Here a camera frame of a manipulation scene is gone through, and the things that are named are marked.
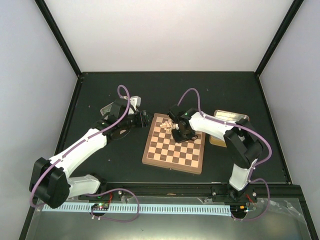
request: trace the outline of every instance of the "robotic arm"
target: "robotic arm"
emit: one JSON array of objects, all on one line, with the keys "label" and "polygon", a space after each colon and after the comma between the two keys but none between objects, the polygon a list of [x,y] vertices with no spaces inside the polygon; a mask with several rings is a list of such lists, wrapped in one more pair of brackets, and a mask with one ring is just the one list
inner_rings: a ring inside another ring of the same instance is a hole
[{"label": "robotic arm", "polygon": [[96,193],[101,183],[96,177],[92,175],[70,177],[70,175],[93,153],[110,142],[125,136],[130,128],[143,128],[151,122],[153,115],[147,111],[138,111],[137,107],[140,106],[141,98],[134,96],[130,98],[130,109],[127,115],[117,125],[100,133],[101,130],[115,123],[124,114],[127,103],[127,99],[118,98],[103,108],[102,119],[98,120],[77,142],[49,160],[39,158],[33,166],[29,185],[30,192],[44,171],[60,159],[62,161],[53,167],[37,187],[34,194],[36,197],[54,209],[68,198]]},{"label": "robotic arm", "polygon": [[[260,140],[247,131],[215,122],[214,119],[217,119],[215,117],[212,117],[213,120],[207,119],[195,108],[185,111],[174,105],[170,108],[168,116],[176,124],[176,128],[172,130],[172,136],[177,143],[197,139],[196,131],[225,141],[233,161],[228,192],[229,197],[236,202],[250,182],[254,164],[263,152],[264,148]],[[236,124],[254,130],[251,123],[244,118]]]}]

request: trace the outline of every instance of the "white wall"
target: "white wall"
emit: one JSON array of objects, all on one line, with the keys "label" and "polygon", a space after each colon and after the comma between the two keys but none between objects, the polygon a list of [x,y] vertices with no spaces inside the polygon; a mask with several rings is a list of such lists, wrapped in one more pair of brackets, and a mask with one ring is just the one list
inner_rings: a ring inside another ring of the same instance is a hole
[{"label": "white wall", "polygon": [[293,0],[46,0],[82,71],[255,71]]},{"label": "white wall", "polygon": [[292,180],[320,234],[320,1],[306,0],[261,81]]},{"label": "white wall", "polygon": [[0,235],[17,240],[34,162],[52,156],[76,76],[33,0],[0,7]]}]

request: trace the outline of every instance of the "wooden chessboard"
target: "wooden chessboard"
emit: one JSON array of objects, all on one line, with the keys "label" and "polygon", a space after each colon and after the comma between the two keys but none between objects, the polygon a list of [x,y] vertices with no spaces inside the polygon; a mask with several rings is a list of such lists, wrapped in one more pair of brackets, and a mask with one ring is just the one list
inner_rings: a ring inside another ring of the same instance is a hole
[{"label": "wooden chessboard", "polygon": [[142,163],[173,170],[200,174],[205,148],[205,133],[196,132],[198,139],[176,143],[170,131],[160,125],[169,117],[155,113],[146,141]]}]

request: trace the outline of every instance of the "chess piece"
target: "chess piece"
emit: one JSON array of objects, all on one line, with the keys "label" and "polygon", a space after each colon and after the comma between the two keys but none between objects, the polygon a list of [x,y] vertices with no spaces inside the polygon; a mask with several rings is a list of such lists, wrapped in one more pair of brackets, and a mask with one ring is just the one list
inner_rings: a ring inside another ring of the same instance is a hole
[{"label": "chess piece", "polygon": [[163,128],[166,131],[171,132],[172,129],[176,129],[177,128],[177,124],[173,123],[172,120],[169,119],[168,121],[165,121],[164,123],[162,123],[160,125],[160,128]]}]

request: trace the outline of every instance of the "black mat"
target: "black mat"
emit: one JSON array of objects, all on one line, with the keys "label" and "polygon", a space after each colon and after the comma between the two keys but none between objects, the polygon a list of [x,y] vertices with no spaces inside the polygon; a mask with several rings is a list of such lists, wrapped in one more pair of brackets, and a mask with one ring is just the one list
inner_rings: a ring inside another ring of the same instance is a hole
[{"label": "black mat", "polygon": [[[118,85],[125,85],[131,96],[140,96],[140,110],[166,114],[185,90],[198,89],[202,110],[213,114],[225,110],[246,114],[255,129],[271,144],[271,159],[257,167],[252,179],[264,178],[269,183],[284,183],[283,160],[268,117],[259,84],[253,72],[110,72],[85,73],[72,116],[64,148],[82,137],[97,121],[100,109],[117,98]],[[194,92],[181,104],[186,109],[197,107]],[[97,151],[72,174],[73,177],[97,173],[108,182],[131,183],[226,183],[233,163],[228,150],[209,143],[206,136],[203,168],[200,175],[142,164],[149,128],[132,129],[124,138]]]}]

